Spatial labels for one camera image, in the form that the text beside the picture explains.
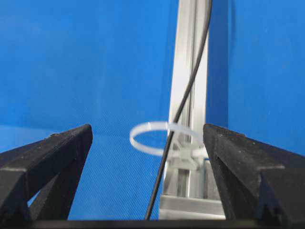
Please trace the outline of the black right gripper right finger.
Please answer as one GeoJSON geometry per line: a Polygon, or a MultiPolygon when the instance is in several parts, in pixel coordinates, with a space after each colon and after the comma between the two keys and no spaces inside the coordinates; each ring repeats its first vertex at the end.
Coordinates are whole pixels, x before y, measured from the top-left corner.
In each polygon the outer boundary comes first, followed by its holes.
{"type": "Polygon", "coordinates": [[[227,219],[305,219],[305,158],[212,124],[203,142],[227,219]]]}

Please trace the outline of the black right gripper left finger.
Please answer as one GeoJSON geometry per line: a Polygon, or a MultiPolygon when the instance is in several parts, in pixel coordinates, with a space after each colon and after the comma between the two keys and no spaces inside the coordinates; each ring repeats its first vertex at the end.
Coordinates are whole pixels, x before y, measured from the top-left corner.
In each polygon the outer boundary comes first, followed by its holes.
{"type": "Polygon", "coordinates": [[[85,124],[1,153],[0,219],[67,220],[91,145],[85,124]]]}

